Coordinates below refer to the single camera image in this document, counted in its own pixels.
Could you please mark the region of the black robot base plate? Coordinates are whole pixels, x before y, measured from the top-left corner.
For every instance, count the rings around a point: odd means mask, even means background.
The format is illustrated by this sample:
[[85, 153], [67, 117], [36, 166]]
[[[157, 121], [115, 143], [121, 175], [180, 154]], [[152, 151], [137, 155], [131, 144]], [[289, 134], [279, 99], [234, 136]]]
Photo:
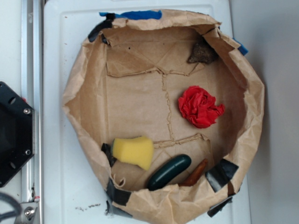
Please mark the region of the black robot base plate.
[[0, 83], [0, 186], [21, 170], [34, 154], [34, 109], [6, 83]]

